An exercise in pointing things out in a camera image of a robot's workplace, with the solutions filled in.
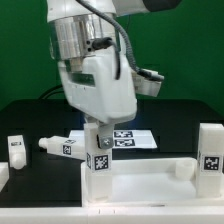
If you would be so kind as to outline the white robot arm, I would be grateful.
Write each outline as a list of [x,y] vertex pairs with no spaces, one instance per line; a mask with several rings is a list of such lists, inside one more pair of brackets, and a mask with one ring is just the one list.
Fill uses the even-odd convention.
[[101,149],[114,125],[135,118],[135,94],[157,95],[164,77],[137,66],[119,16],[176,8],[182,0],[47,0],[52,57],[69,104],[97,124]]

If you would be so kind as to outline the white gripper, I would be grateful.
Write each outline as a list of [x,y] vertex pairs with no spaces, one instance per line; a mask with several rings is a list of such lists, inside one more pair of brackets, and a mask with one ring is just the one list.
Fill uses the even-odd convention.
[[131,69],[126,57],[121,56],[119,80],[114,78],[116,64],[111,53],[85,58],[82,75],[92,75],[94,86],[75,83],[64,62],[59,62],[58,68],[68,103],[103,122],[98,125],[99,148],[111,149],[114,145],[113,124],[132,120],[137,112]]

